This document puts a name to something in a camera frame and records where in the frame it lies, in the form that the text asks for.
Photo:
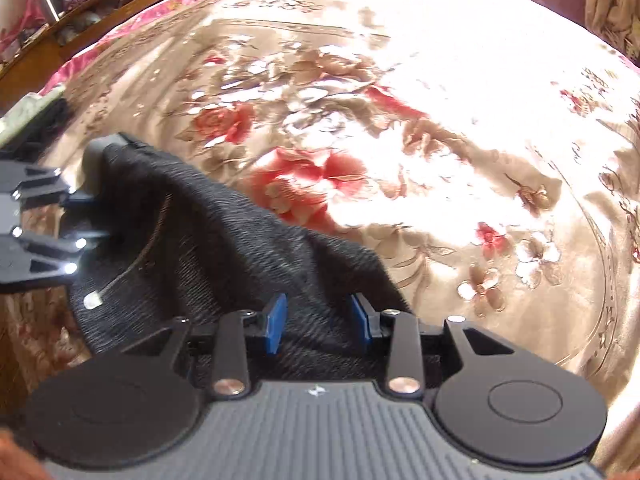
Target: beige curtain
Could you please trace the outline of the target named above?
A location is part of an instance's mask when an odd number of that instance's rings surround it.
[[[640,0],[587,0],[586,25],[630,59],[639,57]]]

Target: shiny metal bolt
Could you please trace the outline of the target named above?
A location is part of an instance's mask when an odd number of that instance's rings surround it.
[[[395,377],[388,386],[396,394],[414,394],[420,389],[420,382],[412,377]]]
[[[217,394],[232,397],[244,392],[244,383],[238,379],[220,379],[213,385]]]

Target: bed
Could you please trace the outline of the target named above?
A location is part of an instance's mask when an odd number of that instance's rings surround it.
[[[587,377],[638,464],[638,69],[529,0],[166,0],[52,78],[42,164],[126,131],[284,221],[375,250],[422,319]],[[55,232],[57,213],[30,215]],[[89,357],[61,290],[8,298],[28,388]]]

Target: dark gray fabric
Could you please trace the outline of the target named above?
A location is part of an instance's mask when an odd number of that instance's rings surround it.
[[[70,303],[93,351],[129,341],[173,316],[196,323],[250,308],[285,292],[289,318],[276,358],[250,362],[260,378],[334,380],[383,372],[380,356],[354,352],[348,295],[363,292],[377,310],[406,310],[378,257],[352,242],[284,224],[242,194],[211,181],[178,158],[145,144],[110,146],[102,168],[103,214],[119,243],[83,257]],[[149,240],[165,197],[161,234],[104,303],[82,299],[101,290]]]

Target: ribbed gray surface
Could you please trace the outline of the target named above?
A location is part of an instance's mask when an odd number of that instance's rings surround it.
[[[57,480],[602,478],[586,463],[540,474],[473,463],[419,405],[385,399],[372,383],[263,383],[246,400],[214,404],[197,431],[155,461],[112,472],[47,469]]]

